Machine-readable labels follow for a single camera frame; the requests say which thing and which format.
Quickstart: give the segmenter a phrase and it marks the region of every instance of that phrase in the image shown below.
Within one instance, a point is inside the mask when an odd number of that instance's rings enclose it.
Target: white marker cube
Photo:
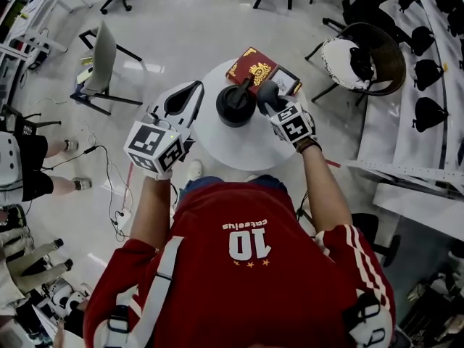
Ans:
[[[153,173],[166,173],[184,154],[180,133],[135,121],[124,151],[133,163]]]
[[[288,143],[294,143],[305,136],[312,135],[312,128],[305,117],[302,105],[293,103],[270,118],[275,134]]]

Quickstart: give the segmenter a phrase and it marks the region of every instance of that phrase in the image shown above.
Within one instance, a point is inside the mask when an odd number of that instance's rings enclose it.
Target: gold emblem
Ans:
[[[246,52],[244,52],[243,57],[246,57],[248,54],[251,54],[251,53],[256,53],[256,50],[254,50],[253,48],[248,49]]]
[[[295,90],[293,90],[293,94],[296,94],[298,92],[298,90],[302,87],[302,84],[301,83],[298,83],[297,87],[295,88]]]
[[[232,66],[232,68],[229,70],[229,73],[230,73],[233,77],[236,76],[236,75],[235,75],[235,70],[236,70],[236,69],[237,69],[237,64],[234,64],[234,65]]]
[[[252,65],[249,68],[249,71],[254,75],[254,84],[258,86],[269,75],[270,66],[265,63],[258,62],[258,66]]]

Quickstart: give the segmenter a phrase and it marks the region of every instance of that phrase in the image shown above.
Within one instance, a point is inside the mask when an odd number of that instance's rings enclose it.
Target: red jersey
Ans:
[[[388,346],[392,289],[356,228],[340,223],[313,240],[283,191],[216,183],[184,196],[172,236],[184,240],[149,347]],[[135,285],[137,323],[160,255],[137,240],[115,251],[86,310],[88,348],[117,295]]]

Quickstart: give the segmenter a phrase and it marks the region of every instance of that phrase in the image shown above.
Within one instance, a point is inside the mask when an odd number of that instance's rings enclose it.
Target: backpack strap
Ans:
[[[165,303],[182,240],[183,237],[173,236],[166,244],[141,313],[133,307],[136,303],[132,296],[137,293],[137,286],[117,296],[116,310],[95,332],[94,348],[145,348]],[[129,307],[140,317],[131,332],[128,320]]]

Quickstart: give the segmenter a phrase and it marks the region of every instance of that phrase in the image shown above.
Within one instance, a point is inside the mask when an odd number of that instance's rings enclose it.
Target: red book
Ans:
[[[287,81],[287,84],[283,84],[282,81],[276,81],[279,88],[282,90],[282,92],[279,91],[279,95],[283,95],[282,93],[285,93],[285,95],[295,95],[302,86],[296,76],[292,75],[273,60],[267,58],[255,48],[249,48],[244,52],[237,62],[227,71],[225,76],[233,83],[240,85],[250,73],[254,75],[254,84],[249,90],[254,96],[257,95],[260,86],[267,79],[273,79],[274,75],[278,75],[279,73],[285,73],[294,79],[294,82],[290,81],[290,83],[288,83]]]

